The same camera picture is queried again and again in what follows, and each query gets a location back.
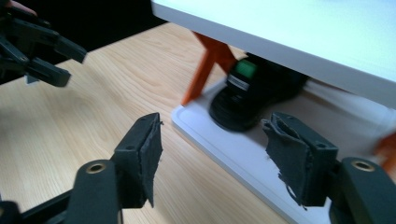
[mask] wooden table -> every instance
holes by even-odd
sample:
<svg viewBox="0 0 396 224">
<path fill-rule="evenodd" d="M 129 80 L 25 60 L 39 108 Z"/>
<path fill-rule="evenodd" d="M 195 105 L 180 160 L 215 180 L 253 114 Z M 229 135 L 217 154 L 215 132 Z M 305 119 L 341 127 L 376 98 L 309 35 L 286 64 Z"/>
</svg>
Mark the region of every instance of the wooden table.
<svg viewBox="0 0 396 224">
<path fill-rule="evenodd" d="M 65 89 L 22 79 L 0 86 L 0 192 L 25 211 L 72 188 L 77 169 L 109 159 L 141 116 L 160 112 L 163 155 L 154 208 L 124 211 L 125 223 L 286 223 L 172 125 L 204 51 L 172 23 L 90 52 Z M 233 49 L 235 55 L 241 54 Z M 215 67 L 209 82 L 223 77 Z"/>
</svg>

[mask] orange table leg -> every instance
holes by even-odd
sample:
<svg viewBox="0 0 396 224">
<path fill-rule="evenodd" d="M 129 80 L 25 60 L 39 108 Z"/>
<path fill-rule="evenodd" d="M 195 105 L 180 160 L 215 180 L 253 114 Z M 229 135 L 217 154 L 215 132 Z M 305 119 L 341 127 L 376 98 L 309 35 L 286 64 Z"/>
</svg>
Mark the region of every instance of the orange table leg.
<svg viewBox="0 0 396 224">
<path fill-rule="evenodd" d="M 396 133 L 383 138 L 375 149 L 375 155 L 385 157 L 382 168 L 390 174 L 396 168 Z"/>
<path fill-rule="evenodd" d="M 205 35 L 194 34 L 204 45 L 205 53 L 181 101 L 182 105 L 186 105 L 201 95 L 202 89 L 215 63 L 217 63 L 225 73 L 228 73 L 233 64 L 236 63 L 236 59 L 228 45 Z"/>
</svg>

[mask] white platform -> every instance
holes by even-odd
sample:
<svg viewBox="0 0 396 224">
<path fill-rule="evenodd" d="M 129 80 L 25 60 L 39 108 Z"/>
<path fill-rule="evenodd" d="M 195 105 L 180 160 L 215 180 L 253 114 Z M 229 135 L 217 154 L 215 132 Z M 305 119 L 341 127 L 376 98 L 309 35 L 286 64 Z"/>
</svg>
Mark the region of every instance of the white platform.
<svg viewBox="0 0 396 224">
<path fill-rule="evenodd" d="M 176 108 L 172 115 L 175 126 L 288 222 L 330 223 L 330 202 L 305 211 L 289 196 L 277 176 L 278 169 L 265 152 L 267 138 L 259 125 L 247 133 L 230 133 L 211 120 L 208 106 L 223 83 L 208 88 L 187 106 Z M 339 159 L 372 159 L 377 140 L 396 128 L 393 109 L 313 81 L 297 98 L 268 108 L 264 118 L 269 119 L 273 111 L 293 115 L 330 140 L 340 148 Z"/>
</svg>

